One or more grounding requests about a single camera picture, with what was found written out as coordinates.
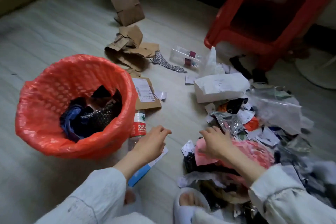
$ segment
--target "bottle label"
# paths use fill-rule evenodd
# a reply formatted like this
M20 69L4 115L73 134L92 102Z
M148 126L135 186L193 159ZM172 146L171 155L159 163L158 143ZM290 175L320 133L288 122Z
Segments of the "bottle label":
M134 123L130 137L144 136L146 134L145 114L137 112L134 116Z

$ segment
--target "right hand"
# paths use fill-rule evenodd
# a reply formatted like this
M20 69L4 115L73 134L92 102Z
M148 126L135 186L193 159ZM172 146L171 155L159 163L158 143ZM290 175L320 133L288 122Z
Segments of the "right hand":
M202 151L202 153L211 158L226 158L227 154L236 149L236 146L232 144L228 129L223 134L220 128L213 126L212 128L201 130L200 134L204 137L206 143L206 150Z

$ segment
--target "hand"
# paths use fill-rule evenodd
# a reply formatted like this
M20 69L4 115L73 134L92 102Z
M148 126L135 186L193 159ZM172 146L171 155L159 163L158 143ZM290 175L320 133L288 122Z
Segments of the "hand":
M131 152L134 152L145 164L155 160L162 154L165 139L171 130L159 125L152 128L149 133L141 137Z
M236 148L232 144L228 129L223 134L220 128L213 126L212 128L201 130L200 134L204 137L206 143L206 150L202 151L202 153L207 154L211 158L226 158L226 155Z

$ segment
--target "sleeve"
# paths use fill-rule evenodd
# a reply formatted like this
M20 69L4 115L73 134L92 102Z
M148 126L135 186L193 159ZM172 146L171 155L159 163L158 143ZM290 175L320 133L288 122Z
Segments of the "sleeve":
M126 179L115 168L93 171L69 197L36 224L98 224L117 216L124 205Z
M249 190L252 203L272 224L336 223L336 209L309 195L280 165L268 169Z

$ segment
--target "red stool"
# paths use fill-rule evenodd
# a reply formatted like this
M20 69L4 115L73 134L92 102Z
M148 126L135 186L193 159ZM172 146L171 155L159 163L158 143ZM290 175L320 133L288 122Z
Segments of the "red stool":
M261 55L257 68L269 71L291 41L305 32L329 0L227 0L204 40L206 47L228 41Z

